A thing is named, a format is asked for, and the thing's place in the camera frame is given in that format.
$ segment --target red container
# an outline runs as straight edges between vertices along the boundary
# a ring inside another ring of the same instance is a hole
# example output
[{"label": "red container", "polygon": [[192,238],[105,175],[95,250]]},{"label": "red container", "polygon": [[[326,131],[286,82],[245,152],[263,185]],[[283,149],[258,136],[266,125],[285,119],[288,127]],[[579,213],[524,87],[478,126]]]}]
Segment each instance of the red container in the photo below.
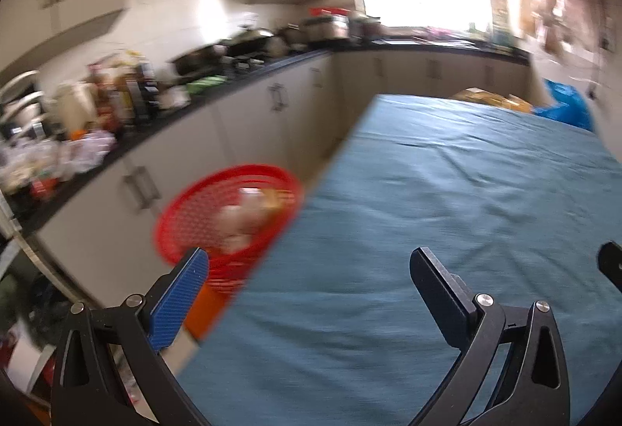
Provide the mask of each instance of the red container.
[{"label": "red container", "polygon": [[317,8],[309,8],[309,16],[311,17],[318,17],[324,14],[343,15],[347,17],[349,14],[349,10],[346,10],[346,8],[335,8],[332,6],[320,6]]},{"label": "red container", "polygon": [[[292,202],[272,222],[253,236],[251,245],[234,254],[218,250],[220,238],[213,221],[220,208],[239,202],[240,188],[272,188],[292,193]],[[241,165],[219,171],[192,185],[174,199],[155,227],[155,246],[171,265],[188,249],[201,247],[210,257],[207,283],[216,291],[231,293],[244,284],[253,266],[302,205],[303,189],[284,169],[269,165]]]}]

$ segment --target metal screw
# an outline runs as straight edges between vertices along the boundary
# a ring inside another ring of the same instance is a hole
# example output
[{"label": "metal screw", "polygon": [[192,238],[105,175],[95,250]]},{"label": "metal screw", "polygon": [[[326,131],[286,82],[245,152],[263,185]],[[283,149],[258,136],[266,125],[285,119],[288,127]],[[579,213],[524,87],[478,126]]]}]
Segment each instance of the metal screw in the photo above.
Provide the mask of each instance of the metal screw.
[{"label": "metal screw", "polygon": [[141,295],[131,295],[128,296],[128,298],[125,300],[125,304],[128,305],[128,307],[138,307],[138,305],[140,305],[142,303],[142,296]]},{"label": "metal screw", "polygon": [[70,312],[72,314],[79,314],[80,312],[82,312],[84,310],[84,303],[82,302],[77,302],[74,303],[70,309]]},{"label": "metal screw", "polygon": [[490,295],[477,295],[476,300],[482,307],[490,307],[494,303]]},{"label": "metal screw", "polygon": [[540,300],[536,302],[536,308],[542,313],[547,313],[550,310],[550,305],[546,301]]}]

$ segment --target blue gripper pad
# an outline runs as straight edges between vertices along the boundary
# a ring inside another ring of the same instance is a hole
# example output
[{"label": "blue gripper pad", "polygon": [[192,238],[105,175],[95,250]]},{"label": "blue gripper pad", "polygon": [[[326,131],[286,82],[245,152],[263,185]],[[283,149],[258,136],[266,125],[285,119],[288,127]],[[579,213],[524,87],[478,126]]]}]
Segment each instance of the blue gripper pad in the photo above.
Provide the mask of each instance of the blue gripper pad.
[{"label": "blue gripper pad", "polygon": [[208,270],[206,252],[197,249],[154,308],[147,339],[156,352],[172,344]]}]

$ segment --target blue plastic bag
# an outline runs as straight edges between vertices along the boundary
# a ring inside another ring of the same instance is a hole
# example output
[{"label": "blue plastic bag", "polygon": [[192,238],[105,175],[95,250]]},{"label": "blue plastic bag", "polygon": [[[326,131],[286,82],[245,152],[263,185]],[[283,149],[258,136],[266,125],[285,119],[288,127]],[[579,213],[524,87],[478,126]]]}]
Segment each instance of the blue plastic bag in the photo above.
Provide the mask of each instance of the blue plastic bag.
[{"label": "blue plastic bag", "polygon": [[557,104],[552,107],[534,108],[535,115],[593,131],[590,111],[578,90],[571,85],[551,82],[546,79],[544,83]]}]

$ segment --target teal tablecloth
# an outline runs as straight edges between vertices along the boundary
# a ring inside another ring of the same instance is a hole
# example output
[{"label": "teal tablecloth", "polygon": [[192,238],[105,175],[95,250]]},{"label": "teal tablecloth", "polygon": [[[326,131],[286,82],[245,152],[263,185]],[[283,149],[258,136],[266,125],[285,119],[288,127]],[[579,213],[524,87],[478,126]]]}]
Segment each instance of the teal tablecloth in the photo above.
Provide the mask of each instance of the teal tablecloth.
[{"label": "teal tablecloth", "polygon": [[381,96],[180,382],[216,426],[408,424],[457,356],[409,276],[426,245],[503,304],[551,303],[576,423],[622,359],[622,295],[595,262],[608,240],[622,168],[595,135]]}]

